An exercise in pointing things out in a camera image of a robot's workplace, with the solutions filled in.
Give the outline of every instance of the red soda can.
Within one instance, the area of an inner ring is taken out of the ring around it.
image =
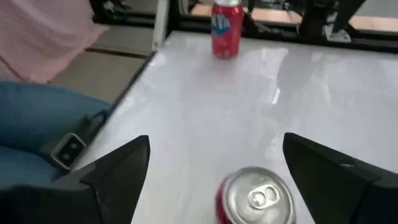
[[[219,224],[293,224],[295,209],[285,182],[260,167],[243,168],[224,179],[216,193]]]
[[[216,57],[230,58],[239,52],[242,23],[240,0],[215,0],[211,11],[211,44]]]

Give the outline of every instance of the white tabletop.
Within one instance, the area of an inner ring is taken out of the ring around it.
[[[261,166],[290,187],[297,223],[311,224],[282,153],[284,133],[398,172],[397,71],[389,54],[251,39],[236,58],[217,60],[209,35],[173,32],[79,167],[148,134],[132,223],[215,223],[222,179]]]

